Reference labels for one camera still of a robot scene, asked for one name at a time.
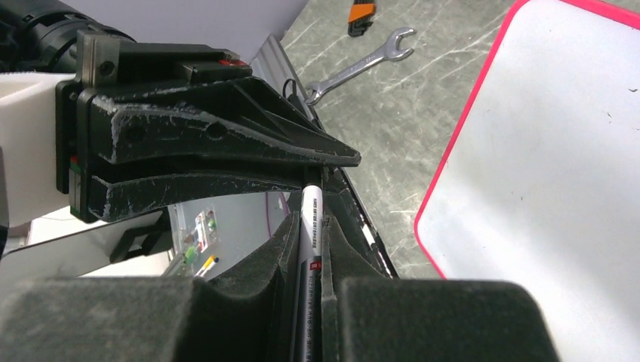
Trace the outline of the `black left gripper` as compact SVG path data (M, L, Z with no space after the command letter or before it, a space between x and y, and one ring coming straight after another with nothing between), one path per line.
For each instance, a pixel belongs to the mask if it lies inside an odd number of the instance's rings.
M300 173L177 174L195 159L338 167L361 161L226 49L84 30L72 58L74 79L56 87L56 185L81 221L302 188Z

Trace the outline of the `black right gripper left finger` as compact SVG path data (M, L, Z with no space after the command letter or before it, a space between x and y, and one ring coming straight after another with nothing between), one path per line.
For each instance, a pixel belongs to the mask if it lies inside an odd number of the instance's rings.
M1 306L3 361L287 361L299 214L201 278L57 278Z

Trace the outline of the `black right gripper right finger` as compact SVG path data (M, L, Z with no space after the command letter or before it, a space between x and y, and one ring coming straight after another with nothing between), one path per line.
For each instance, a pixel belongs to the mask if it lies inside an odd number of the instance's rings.
M325 361L557 361L538 304L506 281L392 279L323 221Z

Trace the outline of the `pink framed whiteboard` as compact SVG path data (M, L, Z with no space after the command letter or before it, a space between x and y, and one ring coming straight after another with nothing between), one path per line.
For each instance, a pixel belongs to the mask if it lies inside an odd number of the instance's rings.
M564 361L639 359L639 15L508 11L414 222L447 279L537 301Z

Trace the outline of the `white whiteboard marker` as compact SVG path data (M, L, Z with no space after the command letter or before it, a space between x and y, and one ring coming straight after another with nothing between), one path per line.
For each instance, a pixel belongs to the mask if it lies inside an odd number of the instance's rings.
M298 243L298 277L291 361L320 361L323 195L320 186L303 189Z

